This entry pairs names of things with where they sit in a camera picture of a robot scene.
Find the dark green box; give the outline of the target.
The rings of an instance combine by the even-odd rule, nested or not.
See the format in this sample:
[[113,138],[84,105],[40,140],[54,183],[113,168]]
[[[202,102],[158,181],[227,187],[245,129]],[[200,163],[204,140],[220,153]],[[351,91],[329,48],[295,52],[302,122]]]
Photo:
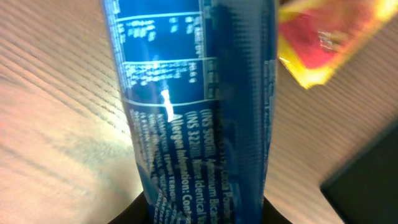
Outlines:
[[397,224],[397,121],[321,185],[344,223]]

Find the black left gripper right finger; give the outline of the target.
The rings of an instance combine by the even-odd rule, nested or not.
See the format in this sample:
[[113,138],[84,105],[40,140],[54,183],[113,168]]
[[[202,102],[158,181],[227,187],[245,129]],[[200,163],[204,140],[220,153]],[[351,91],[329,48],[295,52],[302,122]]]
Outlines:
[[264,197],[262,224],[292,224]]

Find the blue Oreo cookie pack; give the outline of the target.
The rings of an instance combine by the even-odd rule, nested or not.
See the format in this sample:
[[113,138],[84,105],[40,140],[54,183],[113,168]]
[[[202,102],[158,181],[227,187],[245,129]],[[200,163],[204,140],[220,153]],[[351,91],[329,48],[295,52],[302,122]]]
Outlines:
[[102,5],[149,223],[261,223],[275,1]]

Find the yellow snack packet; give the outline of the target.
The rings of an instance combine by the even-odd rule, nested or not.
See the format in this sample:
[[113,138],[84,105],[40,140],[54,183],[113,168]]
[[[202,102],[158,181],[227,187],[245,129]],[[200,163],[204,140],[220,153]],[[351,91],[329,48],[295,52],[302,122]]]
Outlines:
[[278,57],[309,89],[325,84],[397,14],[397,0],[302,0],[279,8]]

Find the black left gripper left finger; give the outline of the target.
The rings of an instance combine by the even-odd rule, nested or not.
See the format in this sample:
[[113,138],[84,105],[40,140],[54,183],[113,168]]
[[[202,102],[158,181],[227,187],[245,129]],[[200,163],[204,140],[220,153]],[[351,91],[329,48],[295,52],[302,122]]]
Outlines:
[[143,192],[108,224],[149,224],[147,201]]

